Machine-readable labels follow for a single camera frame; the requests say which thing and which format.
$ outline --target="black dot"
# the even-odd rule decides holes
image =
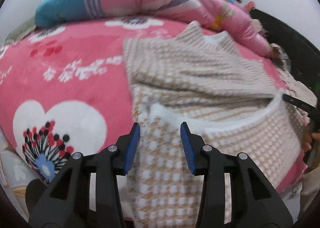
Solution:
[[[60,151],[64,151],[65,148],[66,148],[66,146],[65,146],[64,144],[62,144],[62,145],[60,145],[60,146],[58,147],[58,149],[59,149]]]
[[[70,140],[70,137],[68,134],[65,134],[63,137],[62,137],[63,141],[64,142],[68,142]]]
[[[66,152],[66,154],[64,155],[64,158],[65,159],[70,159],[71,157],[71,154],[69,152]]]

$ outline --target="checkered sweater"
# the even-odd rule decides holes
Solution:
[[[246,152],[277,186],[295,162],[303,123],[259,61],[223,32],[208,41],[197,22],[174,39],[127,39],[124,56],[141,126],[128,175],[137,227],[194,227],[203,177],[188,170],[180,124],[222,153]],[[231,218],[226,176],[225,221]]]

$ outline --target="houndstooth pattern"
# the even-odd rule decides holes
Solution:
[[[133,115],[141,127],[128,186],[135,221],[143,227],[195,226],[203,177],[188,170],[180,140],[183,121],[222,153],[248,153],[273,186],[300,152],[303,123],[296,109],[276,95],[262,65],[242,58],[223,34],[214,45],[207,43],[194,22],[175,39],[124,43]],[[232,127],[256,114],[254,121]],[[219,123],[230,127],[211,128]],[[228,178],[225,186],[227,222]]]

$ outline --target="pink bedsheet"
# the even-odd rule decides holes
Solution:
[[[122,56],[125,38],[172,38],[186,23],[134,17],[61,25],[32,34],[0,54],[0,125],[18,154],[49,183],[79,151],[99,152],[132,127],[132,99]],[[213,35],[203,29],[205,35]],[[260,60],[285,88],[270,60]],[[298,158],[280,189],[300,178]]]

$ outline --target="yellow flower print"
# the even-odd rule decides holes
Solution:
[[[223,13],[216,16],[215,22],[209,27],[209,29],[215,30],[215,31],[221,31],[222,21],[226,18],[230,18],[234,16],[235,11],[229,9],[228,5],[225,2],[222,4],[222,6],[224,8]]]

